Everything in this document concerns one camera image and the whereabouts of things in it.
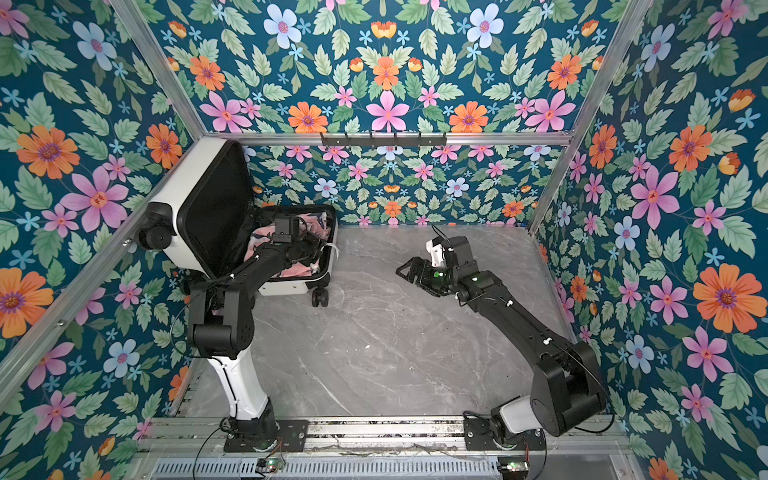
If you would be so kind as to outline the pink navy patterned garment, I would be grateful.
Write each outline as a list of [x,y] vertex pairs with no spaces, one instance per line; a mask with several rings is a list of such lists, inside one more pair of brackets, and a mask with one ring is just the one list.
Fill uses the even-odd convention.
[[[331,226],[325,212],[298,214],[297,217],[300,218],[301,233],[311,232],[325,240],[326,244],[328,243],[331,234]],[[274,222],[275,219],[270,223],[257,227],[251,233],[243,261],[248,261],[253,257],[256,254],[258,247],[267,243],[274,243],[272,241]],[[320,271],[320,263],[324,255],[324,250],[325,247],[322,250],[322,254],[315,258],[297,258],[289,267],[277,274],[276,278],[303,278],[317,274]]]

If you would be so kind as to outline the white hard-shell suitcase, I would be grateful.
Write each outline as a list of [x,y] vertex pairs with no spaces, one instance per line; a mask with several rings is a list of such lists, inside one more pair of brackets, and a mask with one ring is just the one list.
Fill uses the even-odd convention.
[[176,266],[191,272],[192,284],[225,279],[245,262],[249,237],[257,227],[277,216],[325,212],[331,234],[320,271],[292,279],[275,275],[258,292],[263,296],[309,293],[313,306],[328,305],[338,230],[332,207],[258,205],[244,149],[233,140],[203,139],[178,167],[145,211],[138,231],[145,250],[164,251]]

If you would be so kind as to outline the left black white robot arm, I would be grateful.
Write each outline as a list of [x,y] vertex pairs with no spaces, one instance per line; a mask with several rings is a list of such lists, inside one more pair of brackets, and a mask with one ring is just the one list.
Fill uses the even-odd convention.
[[227,451],[267,451],[278,442],[274,408],[260,385],[250,351],[252,309],[264,284],[296,264],[311,264],[322,255],[324,244],[309,232],[279,234],[275,241],[257,246],[225,279],[192,289],[188,340],[213,366],[229,402],[222,423],[229,436]]

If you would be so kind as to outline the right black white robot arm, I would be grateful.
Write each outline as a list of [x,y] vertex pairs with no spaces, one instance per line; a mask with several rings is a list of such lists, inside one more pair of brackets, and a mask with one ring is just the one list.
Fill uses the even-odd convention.
[[454,297],[488,320],[532,370],[530,392],[491,410],[488,428],[500,445],[530,430],[558,437],[603,412],[608,393],[595,352],[544,325],[494,273],[435,267],[413,257],[396,274],[435,297]]

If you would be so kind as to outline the black hook rail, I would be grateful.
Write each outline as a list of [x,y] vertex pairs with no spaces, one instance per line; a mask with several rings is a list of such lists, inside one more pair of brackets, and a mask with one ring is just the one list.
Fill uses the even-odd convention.
[[356,133],[321,134],[321,145],[326,147],[378,148],[399,146],[403,148],[442,147],[448,144],[446,134],[424,133]]

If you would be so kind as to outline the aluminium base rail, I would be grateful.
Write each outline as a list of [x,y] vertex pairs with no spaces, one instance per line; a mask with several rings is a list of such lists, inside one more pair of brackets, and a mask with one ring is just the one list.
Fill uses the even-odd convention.
[[620,455],[631,452],[630,442],[607,415],[559,437],[530,430],[512,440],[497,441],[478,418],[458,416],[358,416],[286,418],[278,435],[266,446],[237,438],[229,422],[217,418],[170,418],[153,422],[151,432],[138,441],[139,455],[278,457],[290,454],[383,456],[437,454],[450,457],[497,455]]

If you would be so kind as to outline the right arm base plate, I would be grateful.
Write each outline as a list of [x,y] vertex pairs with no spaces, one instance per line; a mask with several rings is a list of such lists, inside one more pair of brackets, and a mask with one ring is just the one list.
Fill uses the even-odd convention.
[[546,437],[542,430],[512,433],[496,417],[465,412],[463,430],[465,448],[469,451],[526,452],[546,449]]

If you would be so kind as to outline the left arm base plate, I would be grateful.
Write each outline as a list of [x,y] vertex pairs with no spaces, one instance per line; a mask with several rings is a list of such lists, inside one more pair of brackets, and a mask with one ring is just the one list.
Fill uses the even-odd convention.
[[224,451],[227,453],[294,453],[304,450],[309,422],[225,418],[220,428],[226,435]]

